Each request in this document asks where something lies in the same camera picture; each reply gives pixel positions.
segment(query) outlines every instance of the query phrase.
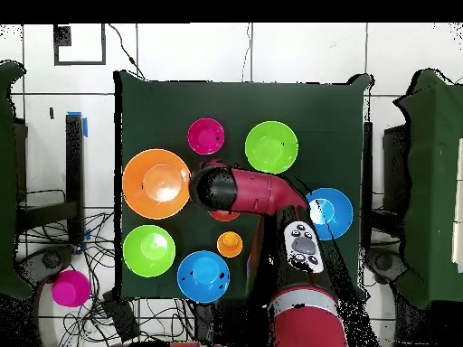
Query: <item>black stand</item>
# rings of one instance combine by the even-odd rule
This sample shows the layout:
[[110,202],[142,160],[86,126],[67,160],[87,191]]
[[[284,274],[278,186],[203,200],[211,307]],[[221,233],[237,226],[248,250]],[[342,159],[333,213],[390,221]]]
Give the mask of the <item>black stand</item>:
[[[16,137],[16,163],[18,198],[26,195],[25,138],[27,126],[23,120],[14,123]],[[17,212],[17,232],[67,220],[69,242],[79,246],[84,238],[83,222],[83,167],[82,167],[82,122],[79,116],[66,116],[66,202],[39,207],[20,207]]]

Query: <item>green cloth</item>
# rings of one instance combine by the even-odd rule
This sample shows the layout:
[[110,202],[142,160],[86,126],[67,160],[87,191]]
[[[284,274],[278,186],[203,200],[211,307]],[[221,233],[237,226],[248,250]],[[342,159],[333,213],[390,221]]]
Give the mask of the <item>green cloth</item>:
[[411,270],[395,285],[419,308],[436,300],[463,301],[463,274],[451,261],[463,87],[447,85],[433,70],[423,70],[398,104],[411,123],[404,249]]
[[[356,286],[359,251],[359,206],[366,74],[345,84],[276,84],[142,81],[121,71],[122,166],[143,150],[163,148],[179,155],[190,171],[202,160],[220,158],[250,169],[244,142],[250,130],[263,121],[287,124],[298,137],[296,162],[282,175],[296,174],[310,188],[334,187],[344,192],[354,208],[354,222],[337,240],[350,277]],[[215,155],[199,156],[188,145],[186,134],[198,118],[218,120],[225,143]],[[162,276],[143,278],[125,263],[122,296],[184,298],[176,283],[180,262],[196,250],[217,252],[216,242],[227,230],[243,240],[242,253],[225,259],[231,283],[223,298],[246,296],[246,263],[258,217],[242,214],[231,222],[214,220],[205,209],[188,202],[175,216],[148,220],[122,202],[122,240],[135,227],[155,224],[175,241],[172,267]]]
[[2,187],[0,188],[0,293],[15,298],[29,298],[31,287],[16,275],[13,269],[16,238],[16,147],[14,142],[13,104],[9,99],[10,87],[25,73],[14,61],[0,63],[0,164]]

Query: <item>bowl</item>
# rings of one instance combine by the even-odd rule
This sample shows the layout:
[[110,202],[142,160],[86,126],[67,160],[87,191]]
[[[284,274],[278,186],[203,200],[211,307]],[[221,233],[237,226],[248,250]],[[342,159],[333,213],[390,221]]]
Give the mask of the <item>bowl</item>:
[[200,118],[188,129],[188,144],[199,155],[217,152],[225,141],[222,125],[213,118]]
[[249,132],[244,151],[254,169],[279,174],[296,161],[298,139],[287,125],[278,121],[266,121]]
[[220,222],[230,222],[240,216],[236,211],[209,211],[209,214]]
[[178,213],[188,202],[190,171],[176,154],[164,149],[139,153],[122,175],[127,205],[142,217],[161,220]]
[[242,239],[234,231],[225,231],[217,239],[217,249],[224,257],[236,257],[242,251]]
[[90,296],[89,279],[80,271],[61,272],[52,285],[52,298],[58,305],[78,307]]
[[142,225],[128,233],[122,254],[128,268],[138,276],[157,277],[174,263],[175,244],[163,228]]
[[352,225],[354,210],[347,196],[333,188],[320,188],[306,195],[310,219],[321,240],[337,239]]
[[177,270],[177,283],[189,299],[209,304],[225,294],[230,284],[230,271],[218,254],[195,251],[185,257]]

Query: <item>orange bowl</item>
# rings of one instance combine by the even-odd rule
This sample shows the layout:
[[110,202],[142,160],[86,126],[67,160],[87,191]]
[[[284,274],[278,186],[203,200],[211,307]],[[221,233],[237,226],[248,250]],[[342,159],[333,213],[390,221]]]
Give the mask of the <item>orange bowl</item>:
[[242,239],[234,231],[225,231],[217,239],[217,249],[224,257],[236,257],[242,251]]
[[161,220],[188,202],[190,171],[176,154],[149,149],[133,157],[122,174],[127,205],[142,217]]

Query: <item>magenta bowl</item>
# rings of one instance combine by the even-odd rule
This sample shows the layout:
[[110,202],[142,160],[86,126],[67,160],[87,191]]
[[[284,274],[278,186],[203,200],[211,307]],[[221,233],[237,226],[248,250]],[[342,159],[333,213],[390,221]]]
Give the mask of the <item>magenta bowl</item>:
[[212,118],[200,118],[188,129],[188,144],[199,155],[217,152],[225,141],[222,125]]
[[58,305],[78,307],[90,296],[90,282],[79,271],[67,270],[58,275],[52,286],[52,298]]

